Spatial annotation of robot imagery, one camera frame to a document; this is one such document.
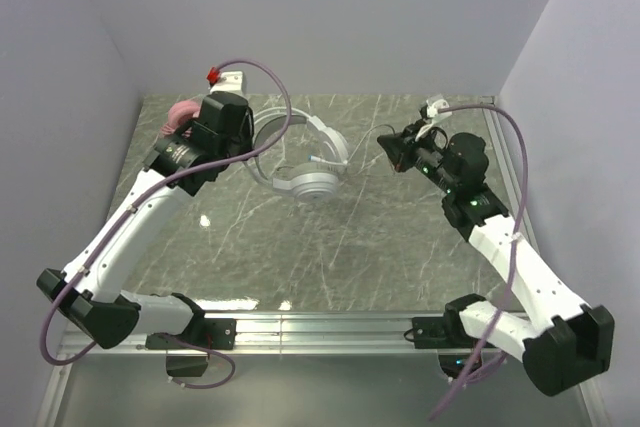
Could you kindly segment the aluminium front rail frame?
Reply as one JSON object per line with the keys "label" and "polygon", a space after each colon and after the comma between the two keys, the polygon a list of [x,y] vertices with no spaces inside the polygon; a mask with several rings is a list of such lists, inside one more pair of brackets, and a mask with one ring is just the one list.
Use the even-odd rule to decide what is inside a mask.
{"label": "aluminium front rail frame", "polygon": [[149,349],[133,336],[56,368],[41,426],[425,426],[468,349],[424,344],[409,312],[233,312],[233,348],[179,387],[165,363],[190,351]]}

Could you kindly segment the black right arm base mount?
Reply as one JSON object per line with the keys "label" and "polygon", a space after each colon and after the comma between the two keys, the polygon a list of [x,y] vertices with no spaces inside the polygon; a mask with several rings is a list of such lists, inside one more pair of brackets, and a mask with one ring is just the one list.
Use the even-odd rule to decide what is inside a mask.
{"label": "black right arm base mount", "polygon": [[415,349],[463,349],[458,357],[439,355],[440,368],[449,382],[462,373],[468,357],[479,339],[465,333],[460,320],[460,305],[449,304],[441,317],[418,316],[411,319],[411,328],[404,332],[404,339]]}

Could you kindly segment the pink headphones with cable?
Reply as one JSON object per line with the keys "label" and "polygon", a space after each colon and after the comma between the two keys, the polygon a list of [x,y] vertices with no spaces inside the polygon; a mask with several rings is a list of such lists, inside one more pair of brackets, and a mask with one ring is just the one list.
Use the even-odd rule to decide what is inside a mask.
{"label": "pink headphones with cable", "polygon": [[179,127],[200,112],[200,105],[195,100],[183,100],[175,103],[168,111],[167,121],[161,127],[159,135],[162,137],[173,134]]}

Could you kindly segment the aluminium right side rail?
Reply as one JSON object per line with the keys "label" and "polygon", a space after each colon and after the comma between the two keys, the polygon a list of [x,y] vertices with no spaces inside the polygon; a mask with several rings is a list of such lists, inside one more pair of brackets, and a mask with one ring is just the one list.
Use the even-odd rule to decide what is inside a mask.
{"label": "aluminium right side rail", "polygon": [[489,136],[496,155],[499,171],[502,175],[507,199],[514,215],[521,207],[522,200],[525,200],[525,209],[522,214],[519,231],[523,234],[531,247],[540,252],[539,244],[533,230],[531,219],[528,213],[528,187],[523,187],[524,167],[523,156],[518,130],[513,126],[495,104],[495,97],[491,97],[489,102],[481,103],[483,116],[487,123]]}

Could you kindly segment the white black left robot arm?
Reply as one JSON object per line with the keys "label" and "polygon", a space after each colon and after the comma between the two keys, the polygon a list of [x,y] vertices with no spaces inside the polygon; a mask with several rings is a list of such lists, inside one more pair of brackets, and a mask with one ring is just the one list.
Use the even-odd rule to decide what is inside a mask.
{"label": "white black left robot arm", "polygon": [[197,117],[157,139],[126,199],[93,241],[63,269],[44,270],[37,287],[104,349],[132,334],[193,330],[204,312],[186,296],[140,295],[123,286],[163,226],[225,169],[201,165],[249,152],[252,137],[253,112],[244,96],[206,96]]}

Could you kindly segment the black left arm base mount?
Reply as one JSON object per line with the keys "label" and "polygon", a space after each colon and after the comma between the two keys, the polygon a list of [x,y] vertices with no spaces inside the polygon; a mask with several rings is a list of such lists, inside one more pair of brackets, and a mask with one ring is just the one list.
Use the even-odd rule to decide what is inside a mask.
{"label": "black left arm base mount", "polygon": [[231,352],[236,333],[237,321],[234,318],[204,316],[192,321],[182,334],[148,335],[144,347],[166,354],[165,368],[170,377],[191,381],[202,378],[210,367],[226,363],[212,351],[220,354]]}

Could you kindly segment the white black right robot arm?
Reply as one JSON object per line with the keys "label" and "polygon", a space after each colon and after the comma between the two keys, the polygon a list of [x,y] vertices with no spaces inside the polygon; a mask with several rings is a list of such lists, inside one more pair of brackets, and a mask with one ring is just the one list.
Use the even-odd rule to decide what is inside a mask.
{"label": "white black right robot arm", "polygon": [[480,340],[522,362],[534,386],[555,396],[610,367],[615,321],[603,306],[591,307],[561,281],[515,227],[508,208],[485,182],[485,141],[462,132],[442,134],[415,122],[377,142],[396,172],[418,170],[444,194],[449,224],[510,286],[527,316],[499,313],[479,294],[446,304],[444,340],[474,347]]}

